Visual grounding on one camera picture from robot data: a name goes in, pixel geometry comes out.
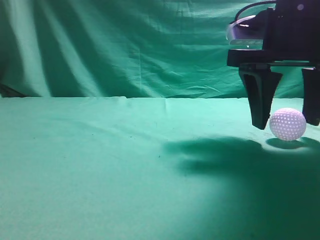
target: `green tabletop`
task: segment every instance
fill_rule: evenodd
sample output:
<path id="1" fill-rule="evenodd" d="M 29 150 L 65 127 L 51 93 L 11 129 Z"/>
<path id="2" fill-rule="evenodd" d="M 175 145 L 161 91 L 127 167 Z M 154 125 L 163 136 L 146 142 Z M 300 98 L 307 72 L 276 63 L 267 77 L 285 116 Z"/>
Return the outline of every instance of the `green tabletop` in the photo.
<path id="1" fill-rule="evenodd" d="M 302 109 L 303 100 L 275 99 Z M 2 98 L 1 240 L 319 240 L 320 129 L 248 100 Z"/>

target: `white golf ball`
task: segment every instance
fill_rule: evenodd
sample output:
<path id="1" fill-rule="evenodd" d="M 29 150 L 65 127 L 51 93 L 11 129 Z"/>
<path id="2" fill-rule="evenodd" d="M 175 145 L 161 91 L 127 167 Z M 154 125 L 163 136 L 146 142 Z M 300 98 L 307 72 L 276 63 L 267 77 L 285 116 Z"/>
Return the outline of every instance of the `white golf ball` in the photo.
<path id="1" fill-rule="evenodd" d="M 300 138 L 306 131 L 307 122 L 302 112 L 293 108 L 281 108 L 270 118 L 271 132 L 283 141 Z"/>

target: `black cable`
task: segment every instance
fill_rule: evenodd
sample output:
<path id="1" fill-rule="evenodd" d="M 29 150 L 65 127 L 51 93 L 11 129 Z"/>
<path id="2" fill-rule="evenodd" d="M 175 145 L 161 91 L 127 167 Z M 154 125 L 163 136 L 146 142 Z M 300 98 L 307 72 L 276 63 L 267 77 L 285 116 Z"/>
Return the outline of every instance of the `black cable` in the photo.
<path id="1" fill-rule="evenodd" d="M 258 5 L 263 5 L 263 4 L 275 4 L 276 2 L 277 2 L 276 0 L 261 1 L 261 2 L 255 2 L 255 3 L 252 3 L 252 4 L 248 5 L 248 6 L 245 6 L 240 11 L 238 11 L 238 13 L 235 15 L 234 21 L 237 21 L 239 16 L 240 16 L 240 14 L 242 12 L 244 12 L 245 10 L 249 9 L 249 8 L 252 8 L 252 7 L 258 6 Z"/>

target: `green cloth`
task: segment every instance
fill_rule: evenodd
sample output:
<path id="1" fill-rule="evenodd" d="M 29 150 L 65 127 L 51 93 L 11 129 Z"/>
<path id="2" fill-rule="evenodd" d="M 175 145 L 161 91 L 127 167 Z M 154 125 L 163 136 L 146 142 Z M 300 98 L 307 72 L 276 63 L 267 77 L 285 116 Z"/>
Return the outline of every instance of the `green cloth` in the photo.
<path id="1" fill-rule="evenodd" d="M 320 239 L 318 127 L 281 142 L 251 125 L 245 98 L 0 109 L 1 240 Z"/>
<path id="2" fill-rule="evenodd" d="M 0 83 L 30 97 L 245 97 L 226 29 L 253 2 L 0 0 Z M 303 97 L 300 69 L 278 70 L 276 96 Z"/>

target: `green backdrop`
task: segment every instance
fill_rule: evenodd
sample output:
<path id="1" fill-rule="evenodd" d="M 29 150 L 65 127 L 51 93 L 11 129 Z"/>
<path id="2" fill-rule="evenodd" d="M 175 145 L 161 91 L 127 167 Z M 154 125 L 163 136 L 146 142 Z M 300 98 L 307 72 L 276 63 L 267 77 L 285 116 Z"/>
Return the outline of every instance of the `green backdrop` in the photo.
<path id="1" fill-rule="evenodd" d="M 0 0 L 4 97 L 240 98 L 228 23 L 254 0 Z M 247 10 L 256 14 L 268 5 Z M 302 97 L 300 69 L 279 98 Z"/>

